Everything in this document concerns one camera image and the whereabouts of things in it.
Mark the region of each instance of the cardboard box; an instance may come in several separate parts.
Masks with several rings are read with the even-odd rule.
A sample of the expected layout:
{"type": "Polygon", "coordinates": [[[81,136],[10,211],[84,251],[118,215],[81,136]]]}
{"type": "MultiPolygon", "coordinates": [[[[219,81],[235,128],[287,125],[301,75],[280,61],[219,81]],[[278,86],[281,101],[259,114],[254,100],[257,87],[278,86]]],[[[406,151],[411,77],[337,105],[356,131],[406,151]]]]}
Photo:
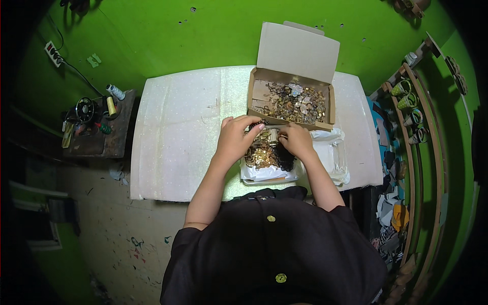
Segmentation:
{"type": "Polygon", "coordinates": [[[300,125],[308,130],[331,130],[335,123],[335,98],[331,83],[339,46],[338,41],[325,37],[324,32],[316,28],[288,21],[283,24],[263,22],[258,62],[249,78],[247,114],[261,117],[275,125],[287,124],[287,120],[266,116],[256,108],[253,109],[253,103],[261,107],[267,105],[271,109],[272,104],[263,98],[269,99],[265,81],[284,84],[292,82],[303,88],[322,91],[326,102],[324,122],[300,125]]]}

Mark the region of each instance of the person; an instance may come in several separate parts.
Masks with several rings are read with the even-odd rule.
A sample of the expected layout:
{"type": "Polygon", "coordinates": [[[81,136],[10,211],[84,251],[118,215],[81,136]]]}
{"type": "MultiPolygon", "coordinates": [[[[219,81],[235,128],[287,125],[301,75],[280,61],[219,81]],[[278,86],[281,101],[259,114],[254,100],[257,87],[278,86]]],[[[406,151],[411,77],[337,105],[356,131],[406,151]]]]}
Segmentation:
{"type": "Polygon", "coordinates": [[[254,116],[222,121],[217,151],[173,241],[160,302],[178,304],[369,304],[387,274],[322,165],[307,129],[279,141],[302,161],[304,187],[269,188],[221,205],[225,175],[264,128],[254,116]]]}

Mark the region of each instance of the white table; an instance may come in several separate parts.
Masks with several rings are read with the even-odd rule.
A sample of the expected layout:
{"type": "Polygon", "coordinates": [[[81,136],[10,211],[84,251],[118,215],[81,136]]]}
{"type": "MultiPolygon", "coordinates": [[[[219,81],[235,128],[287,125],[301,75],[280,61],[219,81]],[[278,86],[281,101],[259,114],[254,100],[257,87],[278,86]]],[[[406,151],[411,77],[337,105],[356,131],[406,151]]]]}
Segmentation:
{"type": "MultiPolygon", "coordinates": [[[[190,201],[217,147],[223,118],[247,112],[249,73],[254,66],[218,67],[148,79],[132,146],[132,199],[190,201]]],[[[350,182],[347,190],[383,183],[377,135],[366,96],[354,75],[334,74],[336,124],[344,145],[350,182]]],[[[234,165],[223,200],[264,188],[246,186],[234,165]]],[[[306,178],[271,188],[307,186],[306,178]]]]}

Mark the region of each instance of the shirt button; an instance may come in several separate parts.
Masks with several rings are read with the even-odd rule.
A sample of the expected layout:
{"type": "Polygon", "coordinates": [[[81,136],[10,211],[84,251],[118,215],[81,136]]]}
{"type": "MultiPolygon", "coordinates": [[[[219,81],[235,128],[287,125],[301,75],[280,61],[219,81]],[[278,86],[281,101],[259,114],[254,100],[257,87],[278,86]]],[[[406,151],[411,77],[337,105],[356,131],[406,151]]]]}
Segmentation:
{"type": "Polygon", "coordinates": [[[284,275],[283,273],[278,274],[276,276],[276,281],[279,282],[279,283],[286,282],[286,275],[284,275]]]}

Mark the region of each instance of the box lid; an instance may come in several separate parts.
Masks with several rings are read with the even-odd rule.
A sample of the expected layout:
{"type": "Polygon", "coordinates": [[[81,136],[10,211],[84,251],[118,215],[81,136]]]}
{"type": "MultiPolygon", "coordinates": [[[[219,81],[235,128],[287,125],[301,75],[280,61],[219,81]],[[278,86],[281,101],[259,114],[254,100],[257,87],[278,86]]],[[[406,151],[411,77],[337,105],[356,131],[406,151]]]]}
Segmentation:
{"type": "Polygon", "coordinates": [[[316,28],[288,21],[263,22],[256,66],[330,84],[339,46],[316,28]]]}

